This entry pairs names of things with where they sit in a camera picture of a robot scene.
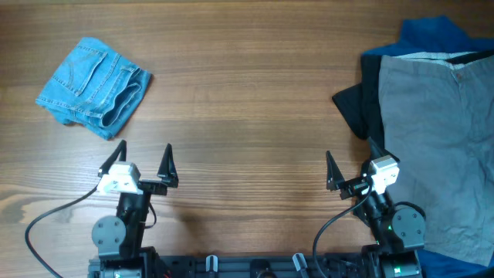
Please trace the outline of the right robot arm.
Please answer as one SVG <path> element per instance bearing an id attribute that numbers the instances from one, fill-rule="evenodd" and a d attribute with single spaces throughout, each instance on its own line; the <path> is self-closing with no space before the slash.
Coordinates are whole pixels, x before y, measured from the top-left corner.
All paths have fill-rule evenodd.
<path id="1" fill-rule="evenodd" d="M 375 244 L 363 246 L 357 260 L 361 277 L 423 277 L 417 251 L 425 245 L 426 214 L 410 202 L 394 202 L 387 187 L 397 179 L 400 160 L 368 138 L 370 158 L 360 176 L 343 177 L 332 154 L 326 153 L 327 189 L 338 191 L 342 199 L 355 198 L 346 210 L 366 223 Z"/>

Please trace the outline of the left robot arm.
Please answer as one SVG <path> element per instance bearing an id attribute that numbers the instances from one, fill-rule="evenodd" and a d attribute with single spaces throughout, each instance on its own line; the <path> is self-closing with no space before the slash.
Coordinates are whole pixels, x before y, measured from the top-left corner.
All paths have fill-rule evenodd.
<path id="1" fill-rule="evenodd" d="M 167 144 L 157 170 L 157 179 L 142 179 L 137 166 L 127 160 L 127 142 L 121 141 L 115 151 L 100 166 L 100 194 L 120 195 L 115 215 L 104 216 L 92 229 L 92 240 L 98 258 L 90 261 L 89 278 L 161 278 L 171 271 L 154 247 L 143 247 L 147 215 L 155 213 L 152 195 L 167 194 L 178 187 L 172 146 Z"/>

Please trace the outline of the light blue denim jeans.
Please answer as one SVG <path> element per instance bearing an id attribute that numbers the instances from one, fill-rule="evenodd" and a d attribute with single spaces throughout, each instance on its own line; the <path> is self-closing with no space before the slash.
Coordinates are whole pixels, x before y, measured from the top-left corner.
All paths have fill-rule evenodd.
<path id="1" fill-rule="evenodd" d="M 104 42 L 82 38 L 36 98 L 64 125 L 81 124 L 99 137 L 117 136 L 143 100 L 151 73 Z"/>

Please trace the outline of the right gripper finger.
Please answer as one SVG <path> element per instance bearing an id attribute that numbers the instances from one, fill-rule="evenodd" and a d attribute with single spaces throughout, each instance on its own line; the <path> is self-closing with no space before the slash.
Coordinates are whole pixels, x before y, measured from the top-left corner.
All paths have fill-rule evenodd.
<path id="1" fill-rule="evenodd" d="M 393 155 L 391 152 L 384 148 L 381 148 L 371 137 L 367 139 L 367 143 L 370 147 L 370 159 L 375 160 L 385 156 L 391 156 L 396 162 L 399 162 L 399 158 Z"/>
<path id="2" fill-rule="evenodd" d="M 345 179 L 340 172 L 330 151 L 326 151 L 327 160 L 327 189 L 336 191 L 340 189 L 340 185 L 345 182 Z"/>

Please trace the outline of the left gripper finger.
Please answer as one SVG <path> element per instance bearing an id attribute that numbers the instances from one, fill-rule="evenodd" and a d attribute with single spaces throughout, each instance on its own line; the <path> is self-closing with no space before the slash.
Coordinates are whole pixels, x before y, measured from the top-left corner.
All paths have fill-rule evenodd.
<path id="1" fill-rule="evenodd" d="M 121 140 L 117 145 L 113 153 L 108 157 L 108 159 L 103 162 L 98 171 L 98 177 L 102 178 L 103 175 L 108 174 L 111 166 L 116 161 L 126 161 L 127 160 L 127 142 Z"/>
<path id="2" fill-rule="evenodd" d="M 178 173 L 174 164 L 172 145 L 167 144 L 161 159 L 157 176 L 162 181 L 178 181 Z"/>

